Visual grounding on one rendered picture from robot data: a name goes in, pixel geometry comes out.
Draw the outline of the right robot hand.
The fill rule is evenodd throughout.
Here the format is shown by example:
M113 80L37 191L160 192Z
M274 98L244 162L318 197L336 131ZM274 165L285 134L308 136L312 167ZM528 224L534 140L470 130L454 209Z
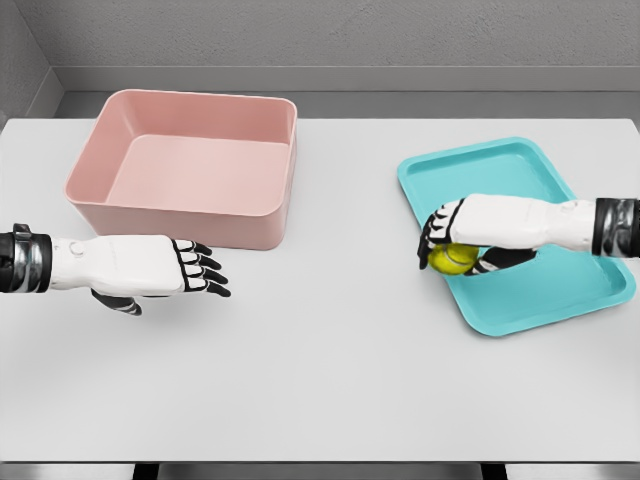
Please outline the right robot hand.
M420 234L419 268L439 246L484 247L464 274L475 276L512 268L536 258L536 233L526 225L533 202L509 196L472 194L445 203L430 214Z

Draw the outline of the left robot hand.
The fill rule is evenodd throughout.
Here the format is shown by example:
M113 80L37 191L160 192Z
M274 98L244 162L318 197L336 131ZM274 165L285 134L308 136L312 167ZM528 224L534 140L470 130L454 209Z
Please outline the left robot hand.
M136 299L164 298L182 293L231 296L228 279L212 250L192 240L164 235L108 236L98 252L111 253L99 261L89 281L92 296L111 310L142 314Z

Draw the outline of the blue tray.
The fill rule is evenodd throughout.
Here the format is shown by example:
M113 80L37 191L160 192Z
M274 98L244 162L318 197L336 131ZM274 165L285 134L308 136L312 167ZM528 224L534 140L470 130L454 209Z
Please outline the blue tray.
M420 224L442 204L473 193L551 203L575 197L542 149L517 137L412 157L400 163L397 177ZM493 337L613 307L636 292L622 261L557 246L497 273L445 280L467 323Z

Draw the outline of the pink basket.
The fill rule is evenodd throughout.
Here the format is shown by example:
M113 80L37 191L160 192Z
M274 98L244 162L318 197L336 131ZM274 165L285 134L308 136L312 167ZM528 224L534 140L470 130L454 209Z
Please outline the pink basket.
M270 250L284 238L298 111L284 98L112 94L64 187L99 235Z

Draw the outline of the yellow tennis ball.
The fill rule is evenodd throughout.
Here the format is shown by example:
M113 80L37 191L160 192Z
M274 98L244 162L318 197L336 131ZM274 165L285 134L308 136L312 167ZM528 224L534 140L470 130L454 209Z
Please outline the yellow tennis ball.
M461 275L474 266L480 248L460 243L436 245L428 256L428 265L443 275Z

